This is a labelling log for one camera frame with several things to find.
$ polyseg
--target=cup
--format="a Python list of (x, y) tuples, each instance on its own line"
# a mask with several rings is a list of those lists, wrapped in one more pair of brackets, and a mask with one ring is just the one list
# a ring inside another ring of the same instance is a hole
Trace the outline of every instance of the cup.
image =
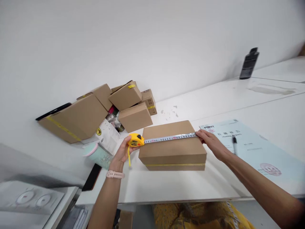
[(101, 166), (104, 169), (109, 169), (112, 156), (106, 153), (97, 142), (90, 143), (84, 151), (83, 157), (89, 157), (90, 160), (93, 160), (96, 164)]

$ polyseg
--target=black bottle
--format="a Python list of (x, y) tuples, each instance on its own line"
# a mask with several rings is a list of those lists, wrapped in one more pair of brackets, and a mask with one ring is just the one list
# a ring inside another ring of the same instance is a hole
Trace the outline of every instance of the black bottle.
[(244, 80), (251, 77), (259, 54), (260, 53), (257, 51), (257, 48), (250, 50), (249, 54), (245, 57), (245, 62), (242, 65), (241, 75), (239, 76), (239, 79)]

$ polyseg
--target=watch strap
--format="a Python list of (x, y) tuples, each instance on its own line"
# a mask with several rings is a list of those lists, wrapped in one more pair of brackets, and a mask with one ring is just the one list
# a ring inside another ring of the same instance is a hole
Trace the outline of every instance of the watch strap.
[(106, 174), (106, 177), (123, 179), (125, 177), (125, 174), (109, 170)]

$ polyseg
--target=floor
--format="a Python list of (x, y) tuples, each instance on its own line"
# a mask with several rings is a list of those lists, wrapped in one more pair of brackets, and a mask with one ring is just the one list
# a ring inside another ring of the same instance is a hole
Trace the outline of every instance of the floor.
[[(268, 216), (256, 201), (231, 202), (256, 229), (278, 229), (279, 226)], [(133, 217), (133, 229), (155, 229), (153, 211), (150, 205), (138, 205)]]

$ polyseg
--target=patterned fabric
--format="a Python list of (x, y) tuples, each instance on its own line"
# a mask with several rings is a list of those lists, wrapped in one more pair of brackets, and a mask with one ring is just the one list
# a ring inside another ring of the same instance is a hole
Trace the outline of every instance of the patterned fabric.
[(230, 202), (153, 205), (157, 229), (254, 229)]

